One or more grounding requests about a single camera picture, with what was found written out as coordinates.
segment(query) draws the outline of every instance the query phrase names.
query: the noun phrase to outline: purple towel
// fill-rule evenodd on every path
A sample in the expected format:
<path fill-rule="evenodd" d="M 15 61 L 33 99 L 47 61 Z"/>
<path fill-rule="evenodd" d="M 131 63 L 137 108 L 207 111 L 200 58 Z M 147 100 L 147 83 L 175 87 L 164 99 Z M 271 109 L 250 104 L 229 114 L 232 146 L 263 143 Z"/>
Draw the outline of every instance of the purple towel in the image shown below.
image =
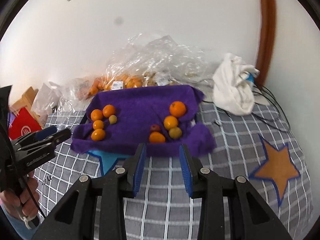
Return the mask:
<path fill-rule="evenodd" d="M 141 87 L 133 89 L 115 90 L 98 93 L 86 110 L 90 113 L 94 109 L 102 110 L 106 105 L 116 108 L 118 121 L 110 125 L 107 118 L 104 130 L 106 137 L 103 141 L 92 141 L 92 121 L 79 125 L 73 133 L 71 149 L 78 153 L 89 150 L 101 150 L 127 155 L 134 155 L 139 143 L 147 143 L 147 155 L 157 157 L 179 156 L 179 146 L 187 144 L 193 156 L 211 152 L 215 141 L 206 126 L 197 123 L 191 127 L 190 121 L 198 111 L 198 104 L 204 95 L 201 91 L 188 85 Z M 170 115 L 169 106 L 174 101 L 182 101 L 186 107 L 186 114 L 179 118 L 182 137 L 173 140 L 164 129 L 163 120 Z M 158 124 L 166 143 L 148 143 L 150 126 Z"/>

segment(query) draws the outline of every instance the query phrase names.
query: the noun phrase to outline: white cloth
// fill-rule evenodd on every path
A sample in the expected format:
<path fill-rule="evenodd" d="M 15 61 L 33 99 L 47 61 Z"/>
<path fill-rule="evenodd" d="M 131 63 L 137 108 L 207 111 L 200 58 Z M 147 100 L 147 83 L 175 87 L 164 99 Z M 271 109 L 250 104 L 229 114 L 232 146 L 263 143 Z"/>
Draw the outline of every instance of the white cloth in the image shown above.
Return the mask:
<path fill-rule="evenodd" d="M 226 54 L 213 75 L 213 102 L 217 107 L 235 115 L 250 114 L 254 96 L 250 82 L 246 79 L 250 74 L 256 77 L 259 73 L 259 70 L 252 65 L 246 65 L 240 57 Z"/>

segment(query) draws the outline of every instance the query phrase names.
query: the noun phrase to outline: finger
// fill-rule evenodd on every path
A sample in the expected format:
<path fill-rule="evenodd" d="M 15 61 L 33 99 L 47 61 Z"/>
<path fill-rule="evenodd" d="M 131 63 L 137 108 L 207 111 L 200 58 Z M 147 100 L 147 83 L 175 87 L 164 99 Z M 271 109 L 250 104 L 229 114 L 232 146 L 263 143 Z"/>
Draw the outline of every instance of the finger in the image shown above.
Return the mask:
<path fill-rule="evenodd" d="M 28 180 L 28 186 L 31 190 L 32 193 L 35 193 L 36 192 L 36 189 L 38 187 L 38 181 L 34 178 L 29 178 Z M 20 200 L 21 200 L 21 203 L 25 203 L 28 201 L 28 199 L 30 198 L 30 194 L 28 192 L 27 189 L 25 189 L 22 194 L 20 195 Z"/>
<path fill-rule="evenodd" d="M 13 206 L 20 206 L 20 199 L 11 191 L 11 190 L 4 190 L 0 193 L 0 198 L 3 202 L 6 202 Z"/>
<path fill-rule="evenodd" d="M 15 217 L 15 218 L 19 218 L 19 215 L 18 215 L 18 213 L 17 213 L 17 211 L 16 211 L 16 209 L 15 209 L 15 206 L 13 206 L 13 205 L 11 205 L 11 204 L 9 204 L 8 202 L 6 202 L 6 201 L 3 201 L 2 202 L 2 206 L 6 209 L 6 211 L 11 215 L 11 216 L 13 216 L 13 217 Z"/>
<path fill-rule="evenodd" d="M 28 173 L 29 178 L 33 178 L 34 174 L 35 174 L 35 171 L 34 171 L 34 170 L 33 170 L 33 171 L 30 171 L 30 172 Z"/>
<path fill-rule="evenodd" d="M 33 219 L 33 218 L 36 217 L 37 214 L 38 214 L 38 209 L 35 207 L 35 208 L 30 212 L 29 217 Z"/>
<path fill-rule="evenodd" d="M 35 192 L 33 194 L 33 197 L 35 198 L 36 202 L 39 201 L 40 199 L 40 196 L 37 192 Z M 32 198 L 30 198 L 26 203 L 25 205 L 23 206 L 22 208 L 22 212 L 25 216 L 30 216 L 30 214 L 32 213 L 32 211 L 37 208 L 36 207 L 36 204 L 33 202 Z"/>

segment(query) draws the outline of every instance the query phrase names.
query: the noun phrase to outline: gray plaid bedspread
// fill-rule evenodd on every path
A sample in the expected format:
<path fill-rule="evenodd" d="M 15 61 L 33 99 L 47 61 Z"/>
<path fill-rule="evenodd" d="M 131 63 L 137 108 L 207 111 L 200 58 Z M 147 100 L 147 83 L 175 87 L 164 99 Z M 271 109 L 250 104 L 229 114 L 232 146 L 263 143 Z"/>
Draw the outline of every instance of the gray plaid bedspread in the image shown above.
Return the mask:
<path fill-rule="evenodd" d="M 271 106 L 256 105 L 254 113 L 266 119 L 276 117 Z M 47 126 L 57 123 L 68 125 L 71 130 L 79 124 L 84 112 L 57 114 L 48 118 Z M 290 181 L 284 200 L 278 208 L 277 197 L 271 182 L 250 182 L 278 215 L 293 238 L 308 224 L 313 210 L 310 178 L 302 150 L 291 133 L 280 133 L 254 118 L 252 115 L 229 117 L 218 111 L 214 104 L 203 103 L 197 121 L 204 123 L 216 139 L 212 153 L 201 157 L 205 167 L 220 176 L 248 177 L 266 159 L 258 134 L 273 145 L 289 143 L 292 161 L 299 169 L 301 178 Z M 279 128 L 287 127 L 284 120 L 276 122 Z M 79 155 L 70 150 L 71 140 L 60 144 L 57 156 L 37 168 L 38 191 L 44 213 L 48 214 L 63 194 L 82 174 L 100 176 L 99 160 L 87 154 Z M 100 203 L 97 204 L 95 238 L 99 235 Z M 230 238 L 228 200 L 224 199 L 226 239 Z M 124 200 L 125 225 L 128 240 L 146 239 L 194 239 L 197 238 L 201 200 L 188 197 L 177 158 L 147 158 L 140 191 L 136 198 Z"/>

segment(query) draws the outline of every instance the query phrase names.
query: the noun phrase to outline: cardboard box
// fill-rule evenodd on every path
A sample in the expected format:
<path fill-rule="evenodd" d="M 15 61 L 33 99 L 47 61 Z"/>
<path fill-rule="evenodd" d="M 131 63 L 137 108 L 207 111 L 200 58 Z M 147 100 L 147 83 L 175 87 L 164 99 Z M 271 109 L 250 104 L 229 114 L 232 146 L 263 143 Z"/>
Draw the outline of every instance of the cardboard box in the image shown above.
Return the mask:
<path fill-rule="evenodd" d="M 40 116 L 35 114 L 31 111 L 31 106 L 33 104 L 33 101 L 35 100 L 35 97 L 38 93 L 38 89 L 33 89 L 32 87 L 29 87 L 21 96 L 21 98 L 16 101 L 13 105 L 11 105 L 9 108 L 11 112 L 13 112 L 15 115 L 18 114 L 19 110 L 23 107 L 25 107 L 31 116 L 39 123 L 39 125 L 43 128 L 43 121 L 40 119 Z"/>

